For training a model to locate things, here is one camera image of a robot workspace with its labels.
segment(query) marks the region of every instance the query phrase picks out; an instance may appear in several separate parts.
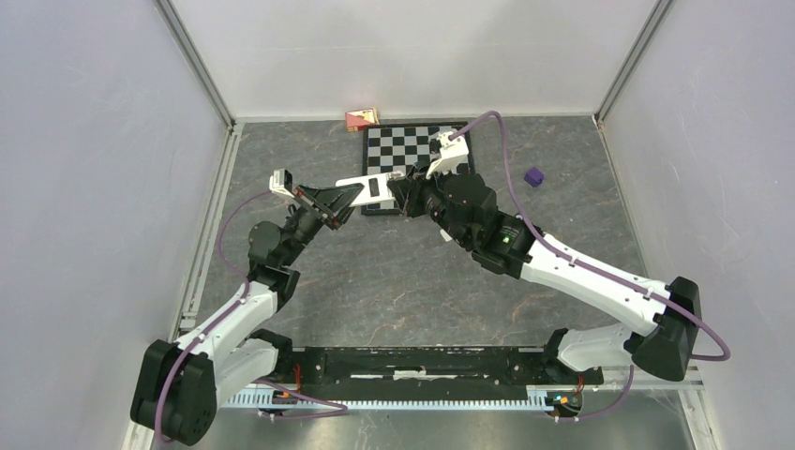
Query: purple cube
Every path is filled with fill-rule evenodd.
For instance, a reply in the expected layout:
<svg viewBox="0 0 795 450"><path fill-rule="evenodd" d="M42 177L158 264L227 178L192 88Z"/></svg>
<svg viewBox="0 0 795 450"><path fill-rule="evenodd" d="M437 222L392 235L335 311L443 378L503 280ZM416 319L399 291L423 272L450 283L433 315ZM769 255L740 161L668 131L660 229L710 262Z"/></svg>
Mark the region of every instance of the purple cube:
<svg viewBox="0 0 795 450"><path fill-rule="evenodd" d="M533 167L524 174L524 181L530 183L530 186L538 188L544 181L544 173Z"/></svg>

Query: gray speckled floor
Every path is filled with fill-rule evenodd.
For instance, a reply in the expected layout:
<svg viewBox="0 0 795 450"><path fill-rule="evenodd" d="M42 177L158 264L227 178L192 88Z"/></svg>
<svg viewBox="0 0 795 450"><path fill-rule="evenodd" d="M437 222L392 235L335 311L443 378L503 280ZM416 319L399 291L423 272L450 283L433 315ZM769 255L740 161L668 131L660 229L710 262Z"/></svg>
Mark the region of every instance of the gray speckled floor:
<svg viewBox="0 0 795 450"><path fill-rule="evenodd" d="M569 246L640 273L638 247L616 181L589 117L507 118L512 176L533 221ZM475 167L508 197L494 122L472 132ZM234 163L224 214L267 188L269 174L286 168L296 183L333 186L361 174L362 136L342 122L248 124ZM547 176L539 188L522 181L531 166ZM225 253L246 266L248 231L261 220L281 225L287 204L255 201L232 222ZM455 244L445 244L427 217L362 217L339 231L323 230L294 268L302 273L290 303L264 327L295 345L540 345L561 327L614 323L571 297L481 269ZM200 321L227 301L239 284L214 256Z"/></svg>

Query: small box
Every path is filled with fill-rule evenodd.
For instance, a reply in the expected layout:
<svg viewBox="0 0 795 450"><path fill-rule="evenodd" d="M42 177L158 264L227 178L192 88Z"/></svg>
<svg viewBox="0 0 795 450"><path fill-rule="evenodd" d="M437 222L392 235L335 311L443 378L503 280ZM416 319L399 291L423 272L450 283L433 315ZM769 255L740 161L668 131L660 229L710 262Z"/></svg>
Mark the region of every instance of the small box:
<svg viewBox="0 0 795 450"><path fill-rule="evenodd" d="M378 111L375 108L345 112L345 126L348 131L361 131L371 125L378 125Z"/></svg>
<svg viewBox="0 0 795 450"><path fill-rule="evenodd" d="M530 183L530 186L538 188L541 186L541 182L544 181L544 174L534 167L530 168L527 173L524 174L524 181Z"/></svg>

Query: gray floor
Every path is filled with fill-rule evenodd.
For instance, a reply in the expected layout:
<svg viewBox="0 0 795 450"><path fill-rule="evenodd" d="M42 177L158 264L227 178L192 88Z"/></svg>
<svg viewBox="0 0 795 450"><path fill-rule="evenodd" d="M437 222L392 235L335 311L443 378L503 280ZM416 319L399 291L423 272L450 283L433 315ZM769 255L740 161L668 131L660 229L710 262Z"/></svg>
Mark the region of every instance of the gray floor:
<svg viewBox="0 0 795 450"><path fill-rule="evenodd" d="M630 231L608 158L588 117L507 118L515 189L532 220L569 246L639 273ZM475 168L508 197L496 123L472 132ZM342 122L248 124L234 163L224 213L267 188L274 169L297 183L333 186L361 174L362 136ZM536 166L539 188L522 181ZM224 239L225 253L246 266L248 231L261 220L283 223L287 204L255 201ZM302 276L290 303L263 326L298 345L540 345L561 327L591 328L614 321L552 289L481 269L455 244L445 244L427 217L362 217L323 230L294 265ZM235 292L239 279L214 256L200 320Z"/></svg>
<svg viewBox="0 0 795 450"><path fill-rule="evenodd" d="M506 120L512 175L532 219L569 246L621 269L641 273L608 157L587 117ZM496 124L472 133L476 170L508 198ZM290 170L298 183L332 186L361 174L362 136L341 122L246 125L224 213L267 188L269 174ZM540 188L521 175L537 166ZM248 231L261 220L281 224L287 204L256 201L235 218L227 256L245 266ZM445 244L426 217L362 217L323 231L295 268L302 277L291 302L263 326L298 346L541 345L561 327L613 323L565 294L479 268ZM217 257L210 265L200 319L235 292L239 279ZM615 393L590 393L586 411ZM555 426L529 412L353 412L349 416L272 425L251 412L224 410L199 448L692 448L675 393L633 392L625 405L591 423Z"/></svg>

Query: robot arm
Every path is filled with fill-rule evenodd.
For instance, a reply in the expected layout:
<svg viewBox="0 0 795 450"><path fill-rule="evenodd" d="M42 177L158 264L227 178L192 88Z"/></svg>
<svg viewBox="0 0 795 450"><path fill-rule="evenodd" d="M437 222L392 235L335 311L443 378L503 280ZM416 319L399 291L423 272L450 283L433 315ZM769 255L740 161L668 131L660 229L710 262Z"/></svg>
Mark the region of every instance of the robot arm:
<svg viewBox="0 0 795 450"><path fill-rule="evenodd" d="M466 143L451 142L445 133L436 141L440 159L466 157ZM698 286L682 277L670 285L629 274L579 253L554 236L536 230L548 245L572 255L559 258L533 236L520 217L497 208L496 193L478 174L453 175L439 167L414 167L407 177L388 186L409 217L425 214L442 227L442 235L471 252L472 258L495 274L505 274L552 287L599 308L621 323L588 331L558 330L545 346L550 362L560 370L581 372L599 366L635 363L659 378L681 381L698 329L676 311L651 299L663 295L700 317ZM614 277L647 288L635 292L576 265L590 263Z"/></svg>
<svg viewBox="0 0 795 450"><path fill-rule="evenodd" d="M323 226L336 230L348 220L364 187L293 189L288 172L278 171L274 178L274 192L289 195L300 207L288 208L282 226L264 221L252 228L247 283L224 307L174 343L157 340L147 348L130 408L133 421L155 427L165 380L182 357L164 401L162 431L192 445L209 429L220 405L271 373L283 363L279 352L292 349L288 338L252 331L287 304L301 275L291 264Z"/></svg>

